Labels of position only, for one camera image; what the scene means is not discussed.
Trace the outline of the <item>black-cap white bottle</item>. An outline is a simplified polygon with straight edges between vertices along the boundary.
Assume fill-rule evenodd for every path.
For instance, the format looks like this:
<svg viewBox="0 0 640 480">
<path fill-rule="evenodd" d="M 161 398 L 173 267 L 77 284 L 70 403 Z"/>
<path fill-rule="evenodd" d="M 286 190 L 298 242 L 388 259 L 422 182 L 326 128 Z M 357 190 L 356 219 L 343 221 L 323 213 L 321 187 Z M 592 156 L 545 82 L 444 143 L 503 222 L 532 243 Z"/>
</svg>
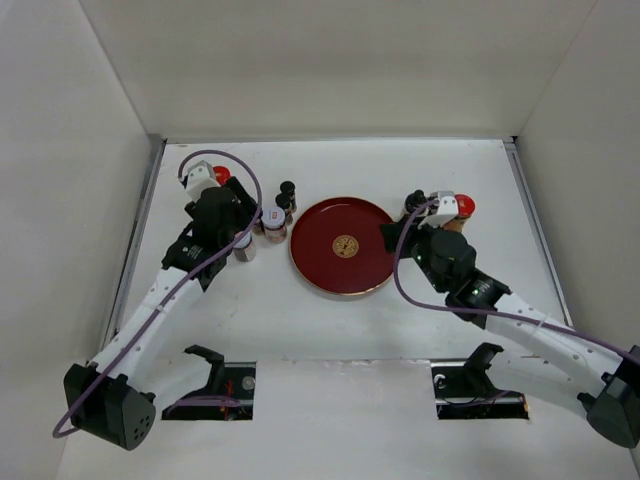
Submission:
<svg viewBox="0 0 640 480">
<path fill-rule="evenodd" d="M 410 193 L 404 200 L 401 210 L 401 220 L 406 220 L 418 207 L 427 202 L 427 197 L 421 189 Z"/>
</svg>

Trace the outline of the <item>white-lid jar with red label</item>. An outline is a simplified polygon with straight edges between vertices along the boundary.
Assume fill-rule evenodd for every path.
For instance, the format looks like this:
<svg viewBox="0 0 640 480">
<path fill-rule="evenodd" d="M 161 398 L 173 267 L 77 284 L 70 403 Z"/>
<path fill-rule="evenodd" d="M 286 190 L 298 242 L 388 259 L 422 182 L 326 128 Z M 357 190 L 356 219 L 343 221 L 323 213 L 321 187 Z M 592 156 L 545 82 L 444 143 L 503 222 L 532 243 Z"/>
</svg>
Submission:
<svg viewBox="0 0 640 480">
<path fill-rule="evenodd" d="M 279 244 L 286 240 L 286 214 L 281 207 L 265 208 L 262 211 L 261 223 L 264 236 L 269 242 Z"/>
</svg>

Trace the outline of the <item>small black-cap spice bottle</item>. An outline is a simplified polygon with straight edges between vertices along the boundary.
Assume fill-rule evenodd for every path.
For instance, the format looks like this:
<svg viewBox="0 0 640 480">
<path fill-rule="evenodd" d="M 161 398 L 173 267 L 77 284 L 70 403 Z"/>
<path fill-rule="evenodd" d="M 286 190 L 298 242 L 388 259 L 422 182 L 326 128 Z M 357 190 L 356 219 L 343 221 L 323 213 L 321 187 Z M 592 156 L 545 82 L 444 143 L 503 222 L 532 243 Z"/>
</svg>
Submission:
<svg viewBox="0 0 640 480">
<path fill-rule="evenodd" d="M 280 191 L 281 191 L 283 194 L 286 194 L 286 195 L 291 199 L 291 201 L 294 201 L 294 200 L 295 200 L 295 196 L 296 196 L 296 193 L 295 193 L 295 191 L 296 191 L 296 186 L 295 186 L 295 184 L 294 184 L 292 181 L 289 181 L 289 180 L 283 181 L 283 182 L 280 184 Z"/>
</svg>

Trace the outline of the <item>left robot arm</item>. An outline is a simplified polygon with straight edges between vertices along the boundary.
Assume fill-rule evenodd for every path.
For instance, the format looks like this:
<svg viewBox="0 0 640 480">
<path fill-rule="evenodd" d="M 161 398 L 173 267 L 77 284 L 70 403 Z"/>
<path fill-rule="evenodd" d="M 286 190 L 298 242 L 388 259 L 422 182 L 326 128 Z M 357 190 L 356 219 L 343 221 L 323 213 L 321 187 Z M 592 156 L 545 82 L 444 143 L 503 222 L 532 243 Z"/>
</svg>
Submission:
<svg viewBox="0 0 640 480">
<path fill-rule="evenodd" d="M 146 386 L 151 366 L 180 316 L 224 269 L 235 241 L 249 233 L 258 204 L 236 177 L 203 187 L 186 205 L 187 226 L 168 247 L 155 280 L 126 325 L 84 365 L 66 372 L 63 423 L 124 450 L 151 429 L 158 396 Z"/>
</svg>

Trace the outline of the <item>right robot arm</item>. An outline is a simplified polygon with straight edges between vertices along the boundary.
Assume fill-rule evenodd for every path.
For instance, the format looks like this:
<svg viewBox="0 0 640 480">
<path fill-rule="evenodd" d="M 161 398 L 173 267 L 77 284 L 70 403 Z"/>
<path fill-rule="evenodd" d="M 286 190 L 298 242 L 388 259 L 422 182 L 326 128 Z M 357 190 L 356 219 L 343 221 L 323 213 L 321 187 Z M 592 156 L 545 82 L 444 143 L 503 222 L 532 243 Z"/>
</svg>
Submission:
<svg viewBox="0 0 640 480">
<path fill-rule="evenodd" d="M 577 413 L 623 448 L 639 444 L 639 348 L 624 351 L 543 315 L 506 284 L 479 270 L 476 251 L 457 232 L 410 219 L 379 227 L 395 262 L 411 259 L 444 295 L 437 311 L 520 345 L 536 356 L 512 370 L 518 391 Z"/>
</svg>

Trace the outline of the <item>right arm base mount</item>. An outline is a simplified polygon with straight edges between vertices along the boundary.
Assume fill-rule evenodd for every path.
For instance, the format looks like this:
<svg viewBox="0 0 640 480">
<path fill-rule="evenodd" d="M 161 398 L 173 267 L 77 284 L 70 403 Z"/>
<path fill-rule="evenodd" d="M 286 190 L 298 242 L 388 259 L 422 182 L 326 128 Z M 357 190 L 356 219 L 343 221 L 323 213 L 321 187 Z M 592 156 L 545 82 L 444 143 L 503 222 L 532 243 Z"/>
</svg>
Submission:
<svg viewBox="0 0 640 480">
<path fill-rule="evenodd" d="M 487 375 L 501 346 L 482 343 L 465 360 L 431 363 L 436 415 L 439 420 L 528 420 L 523 394 L 497 389 Z"/>
</svg>

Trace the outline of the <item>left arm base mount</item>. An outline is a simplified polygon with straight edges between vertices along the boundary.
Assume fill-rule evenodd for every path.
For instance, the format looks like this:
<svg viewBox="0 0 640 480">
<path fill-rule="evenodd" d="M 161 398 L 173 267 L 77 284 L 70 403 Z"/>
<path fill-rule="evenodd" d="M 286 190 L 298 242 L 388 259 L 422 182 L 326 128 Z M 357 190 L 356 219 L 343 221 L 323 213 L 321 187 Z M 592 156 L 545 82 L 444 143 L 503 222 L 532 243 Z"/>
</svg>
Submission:
<svg viewBox="0 0 640 480">
<path fill-rule="evenodd" d="M 206 377 L 189 388 L 161 414 L 164 421 L 251 421 L 257 364 L 227 362 L 223 354 L 200 345 L 184 350 L 205 365 Z"/>
</svg>

